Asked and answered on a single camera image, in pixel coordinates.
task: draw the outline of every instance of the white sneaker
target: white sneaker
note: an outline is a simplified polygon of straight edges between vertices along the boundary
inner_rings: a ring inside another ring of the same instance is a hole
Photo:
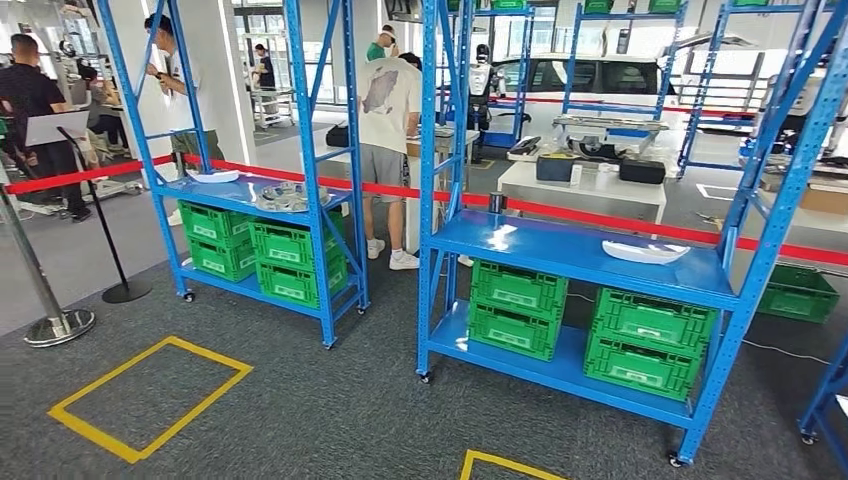
[[[180,213],[180,209],[174,210],[174,213],[168,215],[168,225],[172,227],[176,227],[183,224],[183,214]]]
[[[380,252],[386,249],[386,241],[379,238],[368,240],[368,259],[375,260],[380,256]]]
[[[392,270],[415,270],[418,268],[418,257],[401,252],[400,255],[392,253],[389,260],[389,268]]]

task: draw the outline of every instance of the stanchion post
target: stanchion post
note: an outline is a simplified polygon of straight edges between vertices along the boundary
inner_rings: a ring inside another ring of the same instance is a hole
[[[35,285],[35,292],[44,306],[47,316],[35,322],[27,332],[24,341],[33,347],[50,347],[79,337],[94,326],[94,313],[88,310],[62,310],[35,250],[24,232],[18,213],[12,205],[12,199],[6,193],[6,184],[0,183],[0,214],[12,232],[21,257]]]
[[[80,150],[76,140],[63,127],[56,127],[56,129],[70,142],[76,154],[79,155],[82,169],[88,171],[85,156],[82,154],[82,150]],[[112,232],[109,231],[109,224],[106,223],[106,216],[103,215],[103,209],[100,207],[100,198],[97,197],[97,186],[91,180],[87,180],[87,182],[91,200],[94,203],[95,210],[97,210],[97,216],[100,217],[100,226],[103,228],[103,235],[106,237],[106,243],[109,245],[109,251],[112,253],[112,260],[115,262],[115,269],[118,270],[118,277],[121,280],[121,283],[104,291],[101,298],[106,303],[126,303],[139,299],[150,293],[152,287],[145,282],[137,280],[130,282],[127,280],[127,276],[124,274],[124,267],[121,265],[121,259],[118,257],[118,249],[115,247],[115,241],[112,240]]]

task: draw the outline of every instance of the shelf caster wheel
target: shelf caster wheel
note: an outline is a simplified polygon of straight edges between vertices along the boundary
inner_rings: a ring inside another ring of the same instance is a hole
[[[688,463],[680,461],[680,459],[677,458],[677,453],[675,452],[668,454],[668,464],[674,468],[684,468],[689,466]]]

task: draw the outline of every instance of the man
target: man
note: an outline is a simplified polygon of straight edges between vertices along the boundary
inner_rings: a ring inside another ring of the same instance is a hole
[[[397,40],[395,38],[395,29],[391,25],[383,25],[383,30],[377,35],[377,39],[371,42],[368,46],[368,51],[365,53],[365,58],[368,61],[378,58],[386,58],[387,48],[392,47],[392,56],[397,57],[398,51]]]
[[[418,133],[421,115],[421,72],[413,65],[421,61],[412,53],[403,58],[379,58],[366,63],[357,74],[359,95],[359,154],[362,181],[406,186],[409,166],[406,138]],[[381,195],[389,204],[389,239],[392,255],[389,268],[418,268],[418,258],[403,250],[403,198]],[[368,258],[376,259],[386,242],[374,237],[372,197],[365,194],[365,238]]]
[[[19,138],[24,140],[30,117],[67,112],[70,108],[56,84],[39,70],[35,40],[20,33],[12,35],[11,40],[15,64],[0,71],[0,101],[4,109],[11,112]],[[32,159],[27,163],[40,177],[78,172],[73,147],[67,141],[36,145],[27,153]],[[75,223],[91,216],[79,183],[66,185],[61,192]]]
[[[259,57],[259,65],[256,66],[255,70],[255,73],[259,75],[259,87],[273,89],[277,82],[274,80],[274,66],[271,64],[268,50],[261,43],[257,43],[253,50]]]
[[[144,20],[144,28],[148,34],[150,33],[150,29],[153,28],[154,17],[155,15],[151,15]],[[159,29],[156,31],[153,43],[156,45],[156,48],[162,50],[168,56],[166,72],[160,72],[155,65],[148,64],[147,74],[156,77],[159,80],[162,92],[171,97],[168,109],[170,130],[177,131],[193,128],[194,121],[184,83],[185,77],[180,52],[177,48],[177,40],[174,37],[171,19],[166,15],[162,15],[162,18],[159,20]],[[198,108],[200,109],[209,158],[224,160],[224,154],[218,147],[218,134],[215,131],[215,100],[213,94],[208,89],[203,88],[203,70],[198,66],[197,62],[188,58],[188,64],[191,66],[191,79],[194,83],[194,92],[197,98]],[[193,132],[173,135],[171,137],[171,145],[175,154],[200,155],[200,144]],[[174,210],[174,213],[168,217],[168,224],[171,226],[182,224],[179,209]]]

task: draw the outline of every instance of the stanchion base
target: stanchion base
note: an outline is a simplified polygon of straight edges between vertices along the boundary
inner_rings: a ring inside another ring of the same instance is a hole
[[[65,322],[68,325],[66,331],[57,331],[53,323],[45,317],[35,322],[24,337],[24,341],[31,347],[52,347],[71,341],[83,333],[91,330],[94,326],[94,313],[88,310],[65,310]]]
[[[133,280],[127,282],[126,286],[119,283],[106,290],[101,298],[106,303],[127,303],[147,295],[152,289],[149,283]]]

